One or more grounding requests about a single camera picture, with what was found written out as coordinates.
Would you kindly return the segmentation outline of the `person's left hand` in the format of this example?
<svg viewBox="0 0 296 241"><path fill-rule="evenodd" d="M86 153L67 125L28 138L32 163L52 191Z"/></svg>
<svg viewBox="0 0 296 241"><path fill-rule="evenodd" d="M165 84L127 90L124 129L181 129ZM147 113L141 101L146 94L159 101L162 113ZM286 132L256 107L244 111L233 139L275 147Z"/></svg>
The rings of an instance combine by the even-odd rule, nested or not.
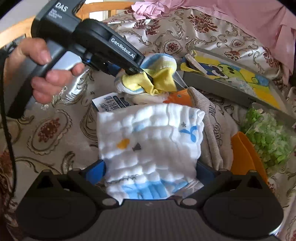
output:
<svg viewBox="0 0 296 241"><path fill-rule="evenodd" d="M58 43L41 38L25 38L1 63L1 81L5 106L24 108L30 97L48 104L74 76L84 72L83 63L69 70L52 70L66 49Z"/></svg>

